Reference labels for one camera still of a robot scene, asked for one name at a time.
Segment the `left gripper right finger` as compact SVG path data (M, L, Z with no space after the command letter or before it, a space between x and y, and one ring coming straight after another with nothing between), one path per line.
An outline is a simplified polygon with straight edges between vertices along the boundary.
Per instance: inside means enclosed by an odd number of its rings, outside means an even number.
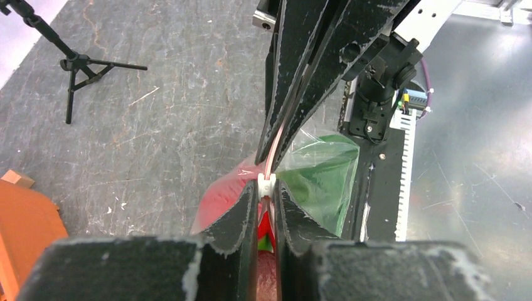
M279 300L496 300L489 275L451 241L355 243L320 226L284 181L274 187Z

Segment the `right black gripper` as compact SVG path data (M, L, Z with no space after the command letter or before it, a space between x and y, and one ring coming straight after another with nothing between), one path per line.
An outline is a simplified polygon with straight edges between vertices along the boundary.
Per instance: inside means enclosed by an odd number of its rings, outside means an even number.
M255 163L270 155L270 170L276 170L297 132L341 81L357 82L361 128L378 125L366 140L385 140L391 112L384 106L412 77L412 42L396 31L411 12L410 1L259 0L252 24L272 31L272 38Z

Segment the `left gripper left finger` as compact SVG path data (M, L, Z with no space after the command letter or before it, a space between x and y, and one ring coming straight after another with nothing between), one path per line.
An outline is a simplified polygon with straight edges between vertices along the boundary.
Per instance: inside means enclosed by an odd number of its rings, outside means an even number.
M47 247L18 300L255 300L258 184L189 236L74 237Z

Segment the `toy watermelon slice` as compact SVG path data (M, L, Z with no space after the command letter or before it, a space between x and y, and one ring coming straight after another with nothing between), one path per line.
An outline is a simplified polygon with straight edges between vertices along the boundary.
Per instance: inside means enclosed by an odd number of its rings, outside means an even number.
M190 233L197 234L205 230L224 215L236 203L246 183L256 179L262 170L262 166L242 162L214 181L199 202Z

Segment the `green toy bok choy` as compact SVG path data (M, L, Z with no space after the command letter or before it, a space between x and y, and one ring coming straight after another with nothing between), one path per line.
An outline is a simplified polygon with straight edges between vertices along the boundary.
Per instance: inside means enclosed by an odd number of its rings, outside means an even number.
M300 131L280 166L295 202L323 228L341 236L351 201L360 147L333 131Z

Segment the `clear polka dot zip bag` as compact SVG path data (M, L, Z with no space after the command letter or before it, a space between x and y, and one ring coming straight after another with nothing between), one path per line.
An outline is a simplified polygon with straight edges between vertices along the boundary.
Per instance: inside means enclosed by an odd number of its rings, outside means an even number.
M337 236L346 219L358 151L354 142L340 134L301 130L277 171L295 202ZM191 232L200 232L222 216L235 204L246 182L263 170L249 157L213 182L199 203Z

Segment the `orange plastic basket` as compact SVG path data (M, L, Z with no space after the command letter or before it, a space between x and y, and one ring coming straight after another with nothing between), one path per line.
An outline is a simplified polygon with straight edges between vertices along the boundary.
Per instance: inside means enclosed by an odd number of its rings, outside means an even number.
M68 233L45 195L1 181L1 300L14 300L45 248Z

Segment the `dark purple toy plum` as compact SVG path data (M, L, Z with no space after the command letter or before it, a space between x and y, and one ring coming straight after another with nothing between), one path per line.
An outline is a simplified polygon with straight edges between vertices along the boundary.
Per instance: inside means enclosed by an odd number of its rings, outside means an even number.
M276 264L276 257L273 253L263 250L258 252L256 301L277 300Z

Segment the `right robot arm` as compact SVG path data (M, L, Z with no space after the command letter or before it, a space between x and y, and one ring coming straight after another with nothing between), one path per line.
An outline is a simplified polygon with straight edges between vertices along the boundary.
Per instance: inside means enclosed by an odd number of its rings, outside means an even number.
M253 24L271 32L265 123L255 163L275 170L301 127L340 82L355 82L349 133L387 138L394 95L458 1L260 1Z

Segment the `tan wooden cube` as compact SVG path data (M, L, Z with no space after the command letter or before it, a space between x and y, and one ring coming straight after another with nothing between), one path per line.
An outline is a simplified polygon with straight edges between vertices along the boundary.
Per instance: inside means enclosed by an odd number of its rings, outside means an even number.
M14 171L12 169L6 171L6 173L1 177L1 179L11 184L25 187L28 189L31 188L35 183L35 180L30 178L29 176L21 172Z

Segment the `black tripod stand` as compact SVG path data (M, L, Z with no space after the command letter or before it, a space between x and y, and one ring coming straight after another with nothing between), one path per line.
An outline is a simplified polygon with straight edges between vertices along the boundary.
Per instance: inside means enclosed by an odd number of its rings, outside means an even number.
M141 65L95 60L88 55L74 51L41 16L38 16L35 13L34 8L26 1L2 0L1 12L6 16L12 12L21 16L25 25L37 30L44 38L54 44L65 55L65 58L60 60L60 66L63 71L67 71L70 74L65 117L66 124L72 123L74 94L77 90L98 82L113 68L141 71L148 70L148 67Z

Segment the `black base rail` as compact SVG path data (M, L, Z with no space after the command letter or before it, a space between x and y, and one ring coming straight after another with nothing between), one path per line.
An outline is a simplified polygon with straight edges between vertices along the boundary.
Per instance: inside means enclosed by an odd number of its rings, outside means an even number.
M397 110L386 131L387 140L374 145L351 135L349 117L354 117L356 81L344 90L345 114L341 133L359 145L353 172L351 199L341 238L351 241L405 241L407 238L410 190L417 110Z

